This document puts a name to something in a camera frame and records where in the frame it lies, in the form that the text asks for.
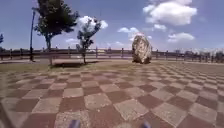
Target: blue sky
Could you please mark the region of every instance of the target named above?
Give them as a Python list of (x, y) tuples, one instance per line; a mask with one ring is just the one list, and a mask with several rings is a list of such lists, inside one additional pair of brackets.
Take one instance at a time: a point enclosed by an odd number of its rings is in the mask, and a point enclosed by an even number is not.
[[(223, 0), (65, 0), (80, 15), (104, 20), (108, 26), (94, 37), (95, 48), (131, 48), (139, 32), (155, 49), (224, 48)], [(0, 0), (0, 33), (4, 48), (29, 48), (32, 11), (36, 0)], [(79, 27), (52, 40), (52, 47), (75, 48)], [(35, 49), (46, 47), (34, 32)]]

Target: tree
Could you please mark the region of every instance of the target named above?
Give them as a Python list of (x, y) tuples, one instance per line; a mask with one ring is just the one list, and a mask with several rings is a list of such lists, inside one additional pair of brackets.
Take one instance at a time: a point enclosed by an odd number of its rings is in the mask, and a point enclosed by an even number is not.
[(38, 24), (34, 28), (39, 35), (45, 37), (49, 62), (52, 66), (51, 39), (62, 32), (72, 32), (79, 17), (78, 12), (72, 13), (71, 9), (63, 0), (38, 0), (38, 7), (34, 8), (39, 13)]
[(4, 41), (3, 34), (0, 35), (0, 44)]
[(86, 64), (86, 50), (91, 44), (94, 43), (90, 38), (95, 35), (100, 30), (100, 28), (101, 22), (99, 20), (96, 18), (89, 18), (87, 23), (85, 23), (78, 32), (77, 38), (80, 40), (80, 44), (77, 44), (76, 48), (82, 54), (84, 64)]

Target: checkered pavement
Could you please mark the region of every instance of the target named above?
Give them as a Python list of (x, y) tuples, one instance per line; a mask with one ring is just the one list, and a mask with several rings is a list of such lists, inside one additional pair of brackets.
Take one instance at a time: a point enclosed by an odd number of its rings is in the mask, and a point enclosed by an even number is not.
[(17, 128), (224, 127), (224, 77), (185, 67), (11, 73), (0, 99)]

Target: lamp post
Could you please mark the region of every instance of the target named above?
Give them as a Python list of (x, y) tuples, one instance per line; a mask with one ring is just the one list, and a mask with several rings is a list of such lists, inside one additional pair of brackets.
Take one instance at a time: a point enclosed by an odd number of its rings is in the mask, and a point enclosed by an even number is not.
[(32, 24), (31, 24), (31, 32), (30, 32), (30, 61), (33, 61), (33, 23), (35, 18), (35, 10), (33, 10)]

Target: boulder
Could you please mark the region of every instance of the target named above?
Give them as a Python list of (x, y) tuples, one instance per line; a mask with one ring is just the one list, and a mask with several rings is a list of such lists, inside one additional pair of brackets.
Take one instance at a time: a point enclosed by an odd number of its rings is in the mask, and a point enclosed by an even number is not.
[(135, 36), (132, 43), (133, 62), (148, 64), (152, 59), (152, 46), (143, 34)]

